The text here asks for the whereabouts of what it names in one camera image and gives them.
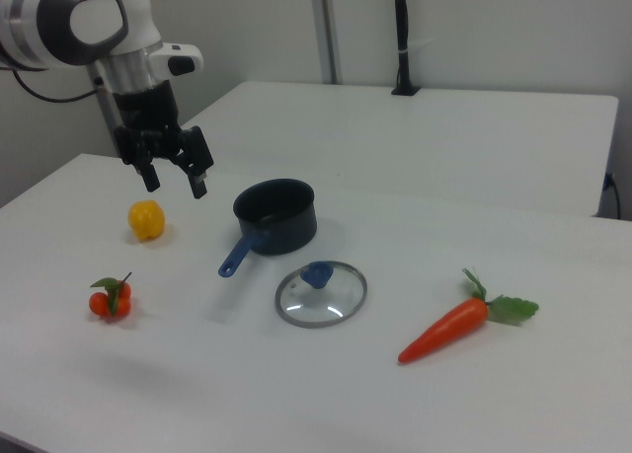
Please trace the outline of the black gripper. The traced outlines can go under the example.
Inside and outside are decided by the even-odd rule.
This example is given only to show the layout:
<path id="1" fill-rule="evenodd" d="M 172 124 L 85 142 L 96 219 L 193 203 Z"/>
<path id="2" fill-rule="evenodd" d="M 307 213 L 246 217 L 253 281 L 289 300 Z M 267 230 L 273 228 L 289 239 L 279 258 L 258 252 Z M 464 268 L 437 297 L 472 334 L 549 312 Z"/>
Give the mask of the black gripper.
<path id="1" fill-rule="evenodd" d="M 167 159 L 188 177 L 193 197 L 207 193 L 204 179 L 213 164 L 205 137 L 198 126 L 181 129 L 178 108 L 171 83 L 163 81 L 152 88 L 134 93 L 113 94 L 120 124 L 115 128 L 118 155 L 142 178 L 148 191 L 160 188 L 153 157 L 138 131 L 165 129 Z"/>

